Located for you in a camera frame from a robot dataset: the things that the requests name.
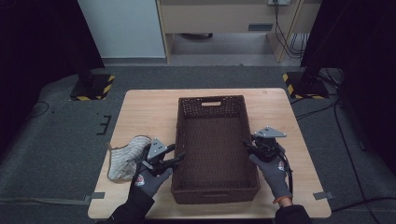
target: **wooden table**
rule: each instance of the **wooden table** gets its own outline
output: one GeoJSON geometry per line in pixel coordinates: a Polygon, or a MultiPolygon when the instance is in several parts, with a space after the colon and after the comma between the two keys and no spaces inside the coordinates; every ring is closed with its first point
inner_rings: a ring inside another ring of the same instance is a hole
{"type": "MultiPolygon", "coordinates": [[[[158,137],[166,146],[176,141],[179,97],[244,95],[250,130],[265,126],[288,136],[277,141],[286,149],[293,170],[294,203],[302,204],[312,218],[331,214],[327,200],[316,200],[313,193],[323,188],[307,151],[289,99],[282,89],[206,89],[206,90],[133,90],[128,91],[120,110],[111,146],[126,146],[136,135],[158,137]]],[[[173,158],[168,153],[166,159],[173,158]]],[[[109,152],[99,174],[95,192],[104,192],[103,199],[92,199],[88,215],[93,219],[109,217],[125,203],[130,182],[116,184],[107,178],[109,152]]],[[[171,193],[171,178],[166,180],[154,196],[156,203],[147,218],[273,218],[277,204],[271,190],[260,175],[261,189],[252,202],[223,204],[177,204],[171,193]]]]}

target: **black sleeve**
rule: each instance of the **black sleeve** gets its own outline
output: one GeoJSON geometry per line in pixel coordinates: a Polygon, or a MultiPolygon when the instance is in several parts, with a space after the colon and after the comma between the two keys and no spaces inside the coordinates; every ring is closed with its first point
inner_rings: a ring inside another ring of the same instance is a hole
{"type": "Polygon", "coordinates": [[[144,223],[146,213],[154,200],[139,188],[132,189],[132,195],[125,204],[120,205],[107,219],[105,224],[140,224],[144,223]]]}
{"type": "Polygon", "coordinates": [[[311,224],[312,220],[301,205],[281,207],[275,214],[276,224],[311,224]]]}

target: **human hand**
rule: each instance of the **human hand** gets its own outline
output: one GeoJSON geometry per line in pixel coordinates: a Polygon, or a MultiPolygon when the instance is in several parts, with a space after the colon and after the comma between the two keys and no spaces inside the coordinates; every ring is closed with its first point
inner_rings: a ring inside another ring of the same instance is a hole
{"type": "Polygon", "coordinates": [[[279,157],[269,162],[261,161],[254,154],[251,154],[249,158],[262,171],[262,175],[275,197],[274,203],[278,203],[284,198],[292,198],[285,180],[285,164],[279,157]]]}
{"type": "Polygon", "coordinates": [[[144,164],[140,164],[138,177],[134,183],[135,188],[142,189],[148,196],[153,197],[161,184],[171,176],[173,173],[172,168],[168,168],[163,174],[154,176],[149,172],[149,168],[144,164]]]}

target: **gray glove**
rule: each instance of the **gray glove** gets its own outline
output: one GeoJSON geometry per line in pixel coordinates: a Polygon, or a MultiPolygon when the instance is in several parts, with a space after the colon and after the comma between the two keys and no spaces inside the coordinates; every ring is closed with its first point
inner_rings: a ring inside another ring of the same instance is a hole
{"type": "Polygon", "coordinates": [[[145,165],[140,164],[139,177],[137,178],[134,186],[136,188],[141,188],[148,196],[152,197],[157,193],[161,184],[171,176],[173,173],[172,168],[168,168],[163,172],[162,175],[153,176],[149,172],[149,168],[145,165]]]}
{"type": "Polygon", "coordinates": [[[283,198],[292,198],[285,180],[285,164],[280,158],[276,157],[270,162],[261,161],[253,154],[249,158],[262,171],[262,175],[275,197],[274,203],[278,203],[283,198]]]}

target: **wall outlet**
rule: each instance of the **wall outlet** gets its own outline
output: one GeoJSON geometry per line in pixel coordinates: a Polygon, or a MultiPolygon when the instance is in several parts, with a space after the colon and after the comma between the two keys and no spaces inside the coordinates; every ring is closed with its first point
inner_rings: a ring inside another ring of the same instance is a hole
{"type": "Polygon", "coordinates": [[[277,4],[279,6],[290,5],[290,0],[268,0],[268,5],[273,6],[275,4],[275,1],[277,1],[277,4]]]}

